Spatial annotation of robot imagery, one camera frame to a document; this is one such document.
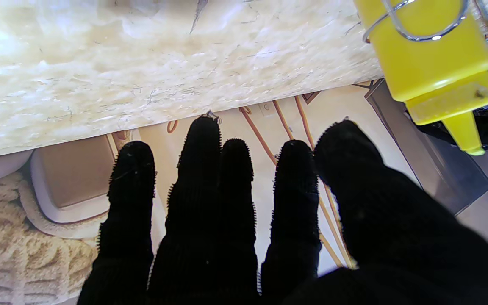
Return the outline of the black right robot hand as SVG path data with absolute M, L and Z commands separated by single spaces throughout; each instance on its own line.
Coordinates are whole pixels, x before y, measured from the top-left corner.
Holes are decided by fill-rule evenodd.
M 488 242 L 388 167 L 351 120 L 314 150 L 283 145 L 261 266 L 246 143 L 222 144 L 200 116 L 177 168 L 153 254 L 153 153 L 122 147 L 79 305 L 488 305 Z

